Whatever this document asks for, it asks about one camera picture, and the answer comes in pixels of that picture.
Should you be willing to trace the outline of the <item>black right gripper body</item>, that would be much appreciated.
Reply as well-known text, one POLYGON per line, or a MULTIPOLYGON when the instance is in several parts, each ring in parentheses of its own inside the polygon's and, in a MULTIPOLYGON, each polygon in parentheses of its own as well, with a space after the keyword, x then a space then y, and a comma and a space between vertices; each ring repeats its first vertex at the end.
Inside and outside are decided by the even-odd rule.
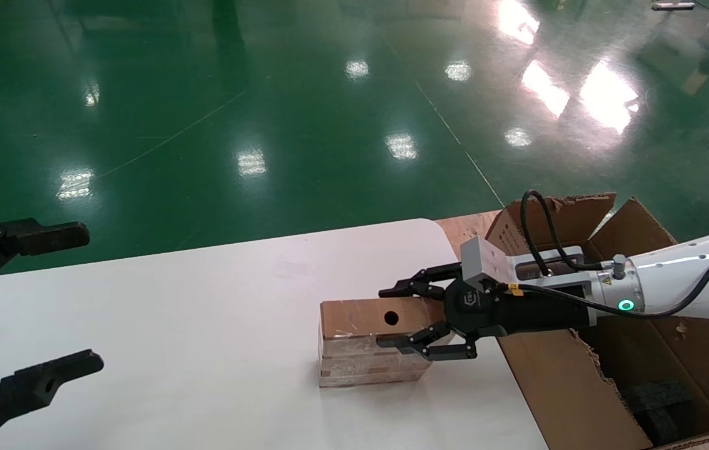
POLYGON ((596 325, 596 314, 585 306, 535 292, 486 294, 460 278, 445 289, 445 317, 466 340, 596 325))

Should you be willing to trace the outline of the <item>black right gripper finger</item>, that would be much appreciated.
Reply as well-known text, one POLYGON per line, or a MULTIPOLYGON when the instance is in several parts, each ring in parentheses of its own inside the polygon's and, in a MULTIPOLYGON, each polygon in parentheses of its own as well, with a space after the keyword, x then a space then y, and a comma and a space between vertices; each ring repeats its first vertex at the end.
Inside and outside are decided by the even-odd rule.
POLYGON ((378 297, 409 298, 417 296, 432 300, 444 300, 446 288, 434 285, 434 283, 454 280, 459 274, 462 274, 462 263, 460 262, 421 269, 410 278, 397 280, 393 287, 379 290, 378 297))
POLYGON ((451 332, 447 322, 440 321, 409 336, 380 336, 376 345, 396 349, 403 355, 417 355, 429 362, 476 359, 478 351, 474 339, 465 339, 463 344, 434 345, 451 332))

